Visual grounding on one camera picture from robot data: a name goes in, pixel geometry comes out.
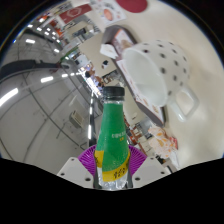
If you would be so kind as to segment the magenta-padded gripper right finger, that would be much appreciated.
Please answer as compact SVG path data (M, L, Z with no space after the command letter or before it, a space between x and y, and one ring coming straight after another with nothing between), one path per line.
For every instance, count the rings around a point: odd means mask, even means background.
M168 175L165 168L154 157L148 157L134 146L129 146L128 186L140 188Z

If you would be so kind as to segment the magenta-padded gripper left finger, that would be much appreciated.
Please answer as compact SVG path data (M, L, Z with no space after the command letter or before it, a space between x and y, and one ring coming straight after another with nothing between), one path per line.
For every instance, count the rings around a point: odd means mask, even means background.
M78 157L70 157L57 175L84 188L94 188L96 162L95 146L84 150Z

